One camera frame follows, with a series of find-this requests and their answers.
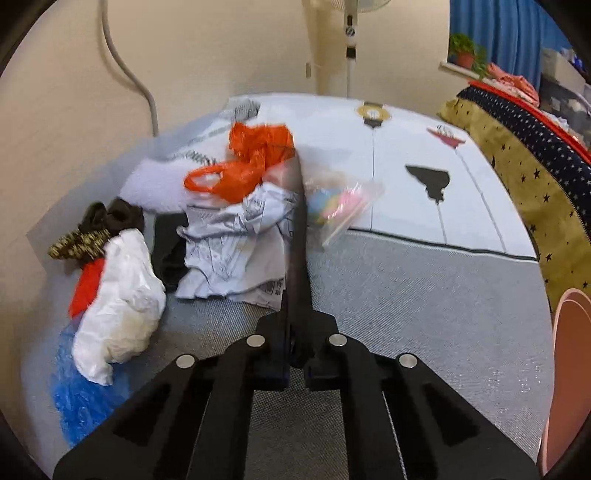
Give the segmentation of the blue plastic bag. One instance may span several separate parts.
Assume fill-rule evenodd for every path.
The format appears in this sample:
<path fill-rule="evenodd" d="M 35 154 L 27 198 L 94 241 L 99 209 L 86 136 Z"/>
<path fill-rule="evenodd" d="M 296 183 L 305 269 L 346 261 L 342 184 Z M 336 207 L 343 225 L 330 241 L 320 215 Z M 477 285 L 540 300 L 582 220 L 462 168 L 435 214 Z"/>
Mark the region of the blue plastic bag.
<path fill-rule="evenodd" d="M 61 331 L 55 369 L 50 377 L 51 397 L 69 447 L 83 440 L 130 396 L 125 365 L 114 366 L 113 384 L 110 386 L 90 382 L 78 372 L 71 355 L 78 324 L 79 318 L 76 317 Z"/>

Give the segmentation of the clear bag with candy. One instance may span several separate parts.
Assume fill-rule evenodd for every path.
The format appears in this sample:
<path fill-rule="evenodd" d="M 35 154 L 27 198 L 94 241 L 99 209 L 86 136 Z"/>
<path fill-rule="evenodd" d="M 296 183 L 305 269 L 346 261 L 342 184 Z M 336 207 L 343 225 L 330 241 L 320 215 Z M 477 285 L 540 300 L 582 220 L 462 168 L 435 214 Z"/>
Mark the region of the clear bag with candy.
<path fill-rule="evenodd" d="M 383 195 L 384 186 L 339 171 L 304 179 L 308 226 L 318 247 L 327 249 Z"/>

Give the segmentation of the purple textured cloth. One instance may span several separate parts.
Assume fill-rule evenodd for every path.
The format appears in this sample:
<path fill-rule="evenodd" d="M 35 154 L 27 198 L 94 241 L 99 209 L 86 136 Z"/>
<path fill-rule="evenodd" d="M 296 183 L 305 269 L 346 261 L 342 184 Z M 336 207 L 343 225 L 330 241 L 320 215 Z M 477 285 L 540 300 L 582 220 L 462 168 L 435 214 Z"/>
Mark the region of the purple textured cloth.
<path fill-rule="evenodd" d="M 194 199 L 184 178 L 197 164 L 189 159 L 142 160 L 124 182 L 118 197 L 152 213 L 183 211 Z"/>

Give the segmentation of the orange plastic bag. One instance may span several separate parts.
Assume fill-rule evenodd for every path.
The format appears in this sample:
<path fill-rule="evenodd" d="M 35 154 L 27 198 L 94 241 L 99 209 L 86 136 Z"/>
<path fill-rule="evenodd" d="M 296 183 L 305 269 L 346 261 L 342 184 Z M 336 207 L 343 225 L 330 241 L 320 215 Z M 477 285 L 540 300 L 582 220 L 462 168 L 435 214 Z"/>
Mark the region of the orange plastic bag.
<path fill-rule="evenodd" d="M 184 188 L 239 203 L 262 183 L 267 170 L 296 153 L 293 134 L 285 125 L 235 123 L 228 135 L 228 148 L 231 160 L 190 171 L 183 180 Z"/>

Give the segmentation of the white standing fan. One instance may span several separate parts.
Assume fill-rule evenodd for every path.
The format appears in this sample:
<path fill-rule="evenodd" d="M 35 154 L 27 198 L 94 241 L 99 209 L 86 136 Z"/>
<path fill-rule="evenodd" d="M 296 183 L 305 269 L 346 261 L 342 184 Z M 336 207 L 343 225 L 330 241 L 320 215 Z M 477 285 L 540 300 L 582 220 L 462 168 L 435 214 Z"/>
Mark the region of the white standing fan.
<path fill-rule="evenodd" d="M 359 46 L 359 17 L 389 4 L 385 1 L 302 1 L 311 59 L 305 76 L 319 95 L 353 96 Z"/>

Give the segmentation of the grey storage box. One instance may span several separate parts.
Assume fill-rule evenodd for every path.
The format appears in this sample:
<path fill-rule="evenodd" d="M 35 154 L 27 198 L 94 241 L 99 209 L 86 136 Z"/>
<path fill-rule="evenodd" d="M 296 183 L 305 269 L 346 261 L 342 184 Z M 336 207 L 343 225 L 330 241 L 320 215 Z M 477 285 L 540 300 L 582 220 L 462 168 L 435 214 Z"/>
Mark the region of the grey storage box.
<path fill-rule="evenodd" d="M 576 68 L 558 51 L 542 49 L 542 74 L 555 81 L 562 87 L 582 95 L 585 89 L 585 79 Z"/>

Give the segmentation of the low table with cloth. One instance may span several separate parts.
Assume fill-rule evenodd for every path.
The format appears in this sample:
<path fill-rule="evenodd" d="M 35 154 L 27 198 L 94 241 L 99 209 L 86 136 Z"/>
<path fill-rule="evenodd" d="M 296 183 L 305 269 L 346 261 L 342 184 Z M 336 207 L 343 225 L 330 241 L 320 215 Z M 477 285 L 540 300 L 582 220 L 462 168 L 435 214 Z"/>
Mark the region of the low table with cloth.
<path fill-rule="evenodd" d="M 114 198 L 142 148 L 65 194 L 27 234 L 35 253 L 41 255 L 50 236 L 65 230 L 66 220 L 74 221 L 91 201 Z M 535 464 L 553 382 L 549 313 L 536 261 L 370 233 L 345 237 L 326 253 L 308 254 L 315 306 L 335 314 L 339 327 L 370 350 L 387 357 L 407 349 L 418 353 Z M 45 330 L 33 342 L 23 381 L 33 424 L 26 442 L 37 465 L 51 475 L 69 450 L 49 387 L 77 274 L 69 266 L 50 265 L 57 261 L 41 263 L 48 276 L 35 318 L 39 328 L 45 322 Z M 224 300 L 194 303 L 173 299 L 148 350 L 123 365 L 131 390 L 173 354 L 221 353 L 263 314 L 259 307 Z M 346 479 L 339 395 L 304 393 L 303 374 L 293 373 L 287 393 L 254 394 L 245 479 Z"/>

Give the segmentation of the pink plastic trash bin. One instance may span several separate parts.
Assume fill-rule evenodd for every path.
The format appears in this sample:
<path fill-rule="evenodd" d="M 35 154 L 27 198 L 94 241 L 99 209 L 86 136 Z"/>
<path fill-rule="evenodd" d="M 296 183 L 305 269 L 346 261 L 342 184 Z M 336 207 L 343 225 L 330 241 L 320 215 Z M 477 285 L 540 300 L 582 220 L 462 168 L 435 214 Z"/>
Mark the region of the pink plastic trash bin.
<path fill-rule="evenodd" d="M 588 479 L 590 298 L 568 289 L 553 321 L 554 390 L 538 465 L 545 479 Z"/>

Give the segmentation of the potted green plant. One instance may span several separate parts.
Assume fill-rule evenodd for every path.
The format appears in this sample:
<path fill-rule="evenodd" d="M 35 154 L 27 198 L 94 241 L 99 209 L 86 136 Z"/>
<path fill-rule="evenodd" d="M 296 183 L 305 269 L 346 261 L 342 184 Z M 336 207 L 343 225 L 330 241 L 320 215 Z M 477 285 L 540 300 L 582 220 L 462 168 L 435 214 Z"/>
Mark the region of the potted green plant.
<path fill-rule="evenodd" d="M 464 33 L 453 33 L 449 39 L 449 58 L 452 62 L 479 77 L 489 75 L 487 50 Z"/>

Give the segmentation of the bed with red blanket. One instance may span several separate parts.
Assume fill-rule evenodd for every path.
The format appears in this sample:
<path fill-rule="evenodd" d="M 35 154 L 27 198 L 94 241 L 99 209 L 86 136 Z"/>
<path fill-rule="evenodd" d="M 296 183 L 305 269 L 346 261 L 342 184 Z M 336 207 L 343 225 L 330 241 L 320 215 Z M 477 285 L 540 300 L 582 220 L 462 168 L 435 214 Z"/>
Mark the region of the bed with red blanket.
<path fill-rule="evenodd" d="M 525 102 L 472 82 L 439 111 L 466 131 L 507 189 L 535 250 L 549 304 L 590 291 L 590 156 Z"/>

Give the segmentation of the leopard print scrunchie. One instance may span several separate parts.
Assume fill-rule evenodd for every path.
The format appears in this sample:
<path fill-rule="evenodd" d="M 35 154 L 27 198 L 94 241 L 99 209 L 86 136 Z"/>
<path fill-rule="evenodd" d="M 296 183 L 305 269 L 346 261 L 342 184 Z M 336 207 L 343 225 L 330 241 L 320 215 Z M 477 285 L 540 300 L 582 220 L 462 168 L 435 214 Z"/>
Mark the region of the leopard print scrunchie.
<path fill-rule="evenodd" d="M 144 230 L 141 207 L 115 198 L 108 206 L 101 202 L 91 204 L 77 228 L 56 240 L 48 249 L 54 260 L 73 260 L 84 266 L 104 257 L 107 242 L 121 231 Z"/>

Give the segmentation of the dark plastic storage bin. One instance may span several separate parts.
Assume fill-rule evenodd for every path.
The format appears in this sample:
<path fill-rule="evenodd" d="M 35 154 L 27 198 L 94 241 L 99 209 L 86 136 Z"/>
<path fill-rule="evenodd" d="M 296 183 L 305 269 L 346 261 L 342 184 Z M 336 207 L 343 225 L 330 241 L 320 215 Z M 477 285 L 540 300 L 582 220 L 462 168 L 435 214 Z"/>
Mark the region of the dark plastic storage bin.
<path fill-rule="evenodd" d="M 580 95 L 542 76 L 540 108 L 553 115 L 559 125 L 590 149 L 590 104 Z"/>

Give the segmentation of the grey printed paper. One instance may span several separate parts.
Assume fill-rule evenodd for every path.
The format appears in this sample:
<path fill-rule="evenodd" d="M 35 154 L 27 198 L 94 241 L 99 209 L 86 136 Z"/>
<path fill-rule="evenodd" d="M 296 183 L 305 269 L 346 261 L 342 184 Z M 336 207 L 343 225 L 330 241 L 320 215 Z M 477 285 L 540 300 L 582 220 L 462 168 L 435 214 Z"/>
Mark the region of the grey printed paper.
<path fill-rule="evenodd" d="M 221 210 L 189 208 L 189 224 L 177 229 L 188 272 L 175 296 L 280 310 L 297 200 L 296 193 L 266 182 Z"/>

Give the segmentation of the pink folded clothes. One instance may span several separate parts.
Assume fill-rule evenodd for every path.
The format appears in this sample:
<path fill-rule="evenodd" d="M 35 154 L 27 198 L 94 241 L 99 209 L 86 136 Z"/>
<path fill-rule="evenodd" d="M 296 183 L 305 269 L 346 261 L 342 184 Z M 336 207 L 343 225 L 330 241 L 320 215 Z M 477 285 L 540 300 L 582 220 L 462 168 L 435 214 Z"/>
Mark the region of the pink folded clothes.
<path fill-rule="evenodd" d="M 536 108 L 539 107 L 538 92 L 525 77 L 505 72 L 493 62 L 488 64 L 487 73 L 496 88 L 520 98 Z"/>

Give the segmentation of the white plastic bag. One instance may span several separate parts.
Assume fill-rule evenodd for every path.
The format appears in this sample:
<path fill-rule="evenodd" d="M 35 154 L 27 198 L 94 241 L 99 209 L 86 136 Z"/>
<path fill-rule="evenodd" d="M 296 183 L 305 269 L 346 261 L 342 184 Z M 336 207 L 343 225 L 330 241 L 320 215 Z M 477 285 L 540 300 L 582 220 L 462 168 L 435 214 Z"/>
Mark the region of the white plastic bag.
<path fill-rule="evenodd" d="M 143 234 L 126 229 L 109 240 L 97 295 L 82 316 L 71 355 L 77 371 L 101 386 L 113 365 L 142 353 L 164 312 L 166 293 L 154 274 Z"/>

